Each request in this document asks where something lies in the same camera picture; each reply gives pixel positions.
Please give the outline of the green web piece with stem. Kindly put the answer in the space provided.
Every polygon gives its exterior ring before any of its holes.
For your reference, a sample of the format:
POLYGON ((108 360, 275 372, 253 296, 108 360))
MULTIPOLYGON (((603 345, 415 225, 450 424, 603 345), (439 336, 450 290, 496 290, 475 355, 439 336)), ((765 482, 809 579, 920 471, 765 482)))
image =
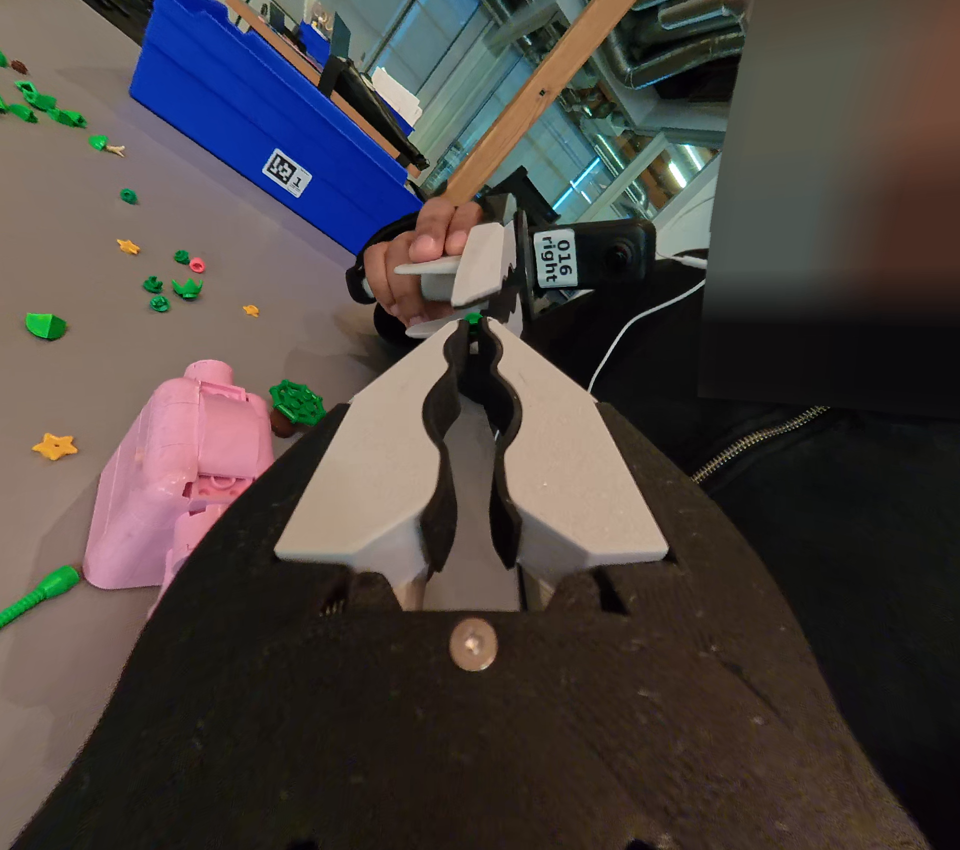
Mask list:
POLYGON ((0 627, 6 628, 43 602, 69 592, 82 579, 82 573, 74 566, 62 566, 51 571, 33 589, 1 610, 0 627))

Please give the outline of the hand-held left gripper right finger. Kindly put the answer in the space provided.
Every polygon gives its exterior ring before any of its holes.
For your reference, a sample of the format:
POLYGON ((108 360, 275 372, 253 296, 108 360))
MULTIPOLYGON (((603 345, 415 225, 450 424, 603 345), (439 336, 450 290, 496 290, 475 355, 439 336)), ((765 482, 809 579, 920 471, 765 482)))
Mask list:
POLYGON ((493 319, 480 323, 480 367, 503 565, 555 590, 583 571, 663 560, 664 533, 594 397, 493 319))

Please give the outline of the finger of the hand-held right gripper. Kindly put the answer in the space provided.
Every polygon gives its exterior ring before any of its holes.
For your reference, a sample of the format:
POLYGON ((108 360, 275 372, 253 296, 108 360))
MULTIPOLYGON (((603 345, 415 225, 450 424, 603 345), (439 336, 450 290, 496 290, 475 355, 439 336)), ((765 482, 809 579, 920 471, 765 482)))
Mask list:
POLYGON ((527 317, 527 293, 516 280, 504 280, 499 290, 487 300, 487 317, 498 321, 517 338, 524 334, 527 317))
POLYGON ((468 235, 454 276, 450 304, 456 310, 481 306, 498 294, 517 265, 514 222, 489 222, 468 235))

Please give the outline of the black office chair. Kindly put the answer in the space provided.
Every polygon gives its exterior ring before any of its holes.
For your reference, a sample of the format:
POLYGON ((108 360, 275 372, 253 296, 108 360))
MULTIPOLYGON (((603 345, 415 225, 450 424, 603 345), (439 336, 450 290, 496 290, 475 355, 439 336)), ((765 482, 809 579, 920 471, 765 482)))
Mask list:
POLYGON ((518 167, 499 184, 486 185, 479 195, 479 206, 488 221, 505 222, 522 211, 528 224, 548 227, 560 218, 558 211, 540 193, 524 166, 518 167))

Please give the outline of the pink toy brick watering can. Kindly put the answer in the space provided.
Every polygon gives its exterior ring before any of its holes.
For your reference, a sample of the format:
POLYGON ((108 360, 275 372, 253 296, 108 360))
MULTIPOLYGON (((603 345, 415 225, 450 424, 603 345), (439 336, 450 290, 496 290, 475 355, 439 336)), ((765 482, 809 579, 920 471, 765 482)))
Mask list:
POLYGON ((84 578, 169 588, 203 537, 274 462, 266 401, 201 360, 162 383, 99 478, 84 578))

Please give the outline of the wooden post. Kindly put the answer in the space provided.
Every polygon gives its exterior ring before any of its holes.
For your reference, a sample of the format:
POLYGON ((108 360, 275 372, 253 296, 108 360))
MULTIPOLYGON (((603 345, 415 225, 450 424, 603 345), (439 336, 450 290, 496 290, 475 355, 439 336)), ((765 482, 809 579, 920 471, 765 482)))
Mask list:
POLYGON ((589 0, 563 37, 451 174, 444 195, 471 202, 511 150, 638 0, 589 0))

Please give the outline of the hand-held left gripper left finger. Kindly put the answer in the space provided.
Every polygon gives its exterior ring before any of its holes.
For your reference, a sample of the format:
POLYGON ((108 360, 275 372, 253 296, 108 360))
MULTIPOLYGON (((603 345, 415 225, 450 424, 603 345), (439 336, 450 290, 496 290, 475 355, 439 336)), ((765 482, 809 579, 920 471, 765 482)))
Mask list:
POLYGON ((274 553, 377 572, 443 570, 458 508, 445 437, 461 413, 466 322, 445 325, 350 402, 274 553))

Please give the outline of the black bag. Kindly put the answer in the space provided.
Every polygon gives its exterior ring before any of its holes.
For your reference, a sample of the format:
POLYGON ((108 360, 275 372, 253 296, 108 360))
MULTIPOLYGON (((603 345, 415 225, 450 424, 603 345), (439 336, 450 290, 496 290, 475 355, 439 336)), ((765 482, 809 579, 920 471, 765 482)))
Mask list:
POLYGON ((415 176, 429 167, 390 107, 347 58, 331 56, 319 72, 318 91, 384 152, 415 176))

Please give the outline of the white paper stack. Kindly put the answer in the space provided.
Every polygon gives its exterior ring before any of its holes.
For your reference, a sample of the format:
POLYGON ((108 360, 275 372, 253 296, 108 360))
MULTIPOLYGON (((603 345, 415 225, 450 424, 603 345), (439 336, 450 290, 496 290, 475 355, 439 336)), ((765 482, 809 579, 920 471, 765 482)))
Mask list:
POLYGON ((388 71, 379 66, 373 71, 371 83, 375 92, 410 127, 414 127, 423 115, 420 100, 388 71))

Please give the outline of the person's right hand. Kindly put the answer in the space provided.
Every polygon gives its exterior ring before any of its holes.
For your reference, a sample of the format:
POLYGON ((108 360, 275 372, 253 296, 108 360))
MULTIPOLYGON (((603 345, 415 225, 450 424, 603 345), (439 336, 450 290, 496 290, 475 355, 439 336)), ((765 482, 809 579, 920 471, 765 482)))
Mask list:
POLYGON ((371 245, 364 253, 365 276, 372 295, 406 328, 445 319, 453 313, 453 307, 426 301, 420 278, 399 274, 396 268, 460 256, 470 231, 484 221, 484 211, 477 203, 455 206, 449 198, 440 196, 424 203, 416 218, 413 231, 371 245))

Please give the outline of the green web wheel piece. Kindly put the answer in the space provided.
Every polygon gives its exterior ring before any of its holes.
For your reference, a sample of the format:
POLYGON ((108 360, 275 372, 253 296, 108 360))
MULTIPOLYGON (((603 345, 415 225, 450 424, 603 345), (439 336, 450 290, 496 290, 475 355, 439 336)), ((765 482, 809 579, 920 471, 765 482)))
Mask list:
POLYGON ((304 384, 282 379, 270 387, 269 394, 270 412, 280 411, 297 428, 314 426, 326 416, 323 399, 304 384))

